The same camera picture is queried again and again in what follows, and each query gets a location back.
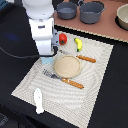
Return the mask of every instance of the dark table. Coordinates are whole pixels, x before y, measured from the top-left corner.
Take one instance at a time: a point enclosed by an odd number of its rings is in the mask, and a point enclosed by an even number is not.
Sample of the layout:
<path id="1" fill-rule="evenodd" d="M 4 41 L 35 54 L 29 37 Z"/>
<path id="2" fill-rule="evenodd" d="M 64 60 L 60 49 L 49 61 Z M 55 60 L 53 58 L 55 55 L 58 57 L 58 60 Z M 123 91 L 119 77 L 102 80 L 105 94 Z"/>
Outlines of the dark table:
<path id="1" fill-rule="evenodd" d="M 88 128 L 128 127 L 128 44 L 55 26 L 58 31 L 114 45 Z M 38 55 L 25 9 L 10 5 L 0 12 L 0 47 L 17 56 Z M 51 128 L 76 128 L 11 96 L 38 58 L 16 59 L 0 51 L 0 104 Z"/>

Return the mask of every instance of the fork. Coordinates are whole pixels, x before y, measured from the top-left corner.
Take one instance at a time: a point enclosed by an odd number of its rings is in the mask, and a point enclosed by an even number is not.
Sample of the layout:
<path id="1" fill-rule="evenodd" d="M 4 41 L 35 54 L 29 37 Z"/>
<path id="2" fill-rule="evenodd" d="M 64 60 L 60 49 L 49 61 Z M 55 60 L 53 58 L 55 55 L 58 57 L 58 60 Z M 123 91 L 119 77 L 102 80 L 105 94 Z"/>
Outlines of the fork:
<path id="1" fill-rule="evenodd" d="M 60 79 L 60 80 L 62 80 L 63 82 L 65 82 L 65 83 L 67 83 L 67 84 L 70 84 L 70 85 L 73 85 L 73 86 L 75 86 L 75 87 L 77 87 L 77 88 L 80 88 L 80 89 L 84 88 L 84 86 L 83 86 L 82 84 L 76 83 L 76 82 L 71 81 L 71 80 L 69 80 L 69 79 L 67 79 L 67 78 L 58 77 L 56 74 L 53 74 L 53 73 L 49 72 L 49 71 L 46 70 L 46 69 L 43 70 L 43 73 L 44 73 L 44 75 L 46 75 L 46 76 L 48 76 L 48 77 L 50 77 L 50 78 L 53 78 L 53 79 Z"/>

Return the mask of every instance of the cooking pot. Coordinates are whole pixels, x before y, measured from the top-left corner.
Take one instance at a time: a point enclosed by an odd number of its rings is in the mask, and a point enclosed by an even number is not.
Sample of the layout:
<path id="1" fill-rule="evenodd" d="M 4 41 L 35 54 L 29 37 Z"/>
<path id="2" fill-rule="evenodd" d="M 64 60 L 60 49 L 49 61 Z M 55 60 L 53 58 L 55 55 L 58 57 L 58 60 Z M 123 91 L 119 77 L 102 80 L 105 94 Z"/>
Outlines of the cooking pot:
<path id="1" fill-rule="evenodd" d="M 80 10 L 80 20 L 86 24 L 94 24 L 100 20 L 101 13 L 106 9 L 98 2 L 78 1 Z"/>
<path id="2" fill-rule="evenodd" d="M 125 30 L 128 30 L 128 4 L 125 4 L 117 9 L 119 24 Z"/>
<path id="3" fill-rule="evenodd" d="M 72 2 L 62 2 L 57 5 L 56 11 L 59 18 L 69 20 L 76 16 L 77 5 Z"/>

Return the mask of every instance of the round plate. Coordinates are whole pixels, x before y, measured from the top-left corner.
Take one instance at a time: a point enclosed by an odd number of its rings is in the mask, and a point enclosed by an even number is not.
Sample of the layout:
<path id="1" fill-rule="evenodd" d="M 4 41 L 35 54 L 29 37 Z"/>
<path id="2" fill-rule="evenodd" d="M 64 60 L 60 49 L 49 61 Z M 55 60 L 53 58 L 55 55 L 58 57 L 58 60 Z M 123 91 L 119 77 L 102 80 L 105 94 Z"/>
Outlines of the round plate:
<path id="1" fill-rule="evenodd" d="M 60 77 L 72 78 L 80 73 L 81 62 L 77 57 L 65 55 L 55 62 L 54 69 Z"/>

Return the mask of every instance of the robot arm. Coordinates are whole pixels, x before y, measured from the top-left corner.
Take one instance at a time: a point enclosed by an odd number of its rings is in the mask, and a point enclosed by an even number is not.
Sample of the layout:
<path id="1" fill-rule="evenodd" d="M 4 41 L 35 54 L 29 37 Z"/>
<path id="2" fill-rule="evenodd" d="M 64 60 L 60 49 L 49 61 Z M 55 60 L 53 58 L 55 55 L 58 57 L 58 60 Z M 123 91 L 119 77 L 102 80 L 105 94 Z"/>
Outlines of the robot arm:
<path id="1" fill-rule="evenodd" d="M 29 24 L 31 27 L 32 38 L 35 40 L 38 52 L 42 57 L 42 62 L 47 63 L 48 55 L 52 56 L 52 45 L 59 45 L 59 36 L 55 34 L 54 29 L 54 8 L 52 0 L 6 0 L 9 3 L 17 6 L 22 6 L 26 9 L 26 14 L 29 17 Z"/>

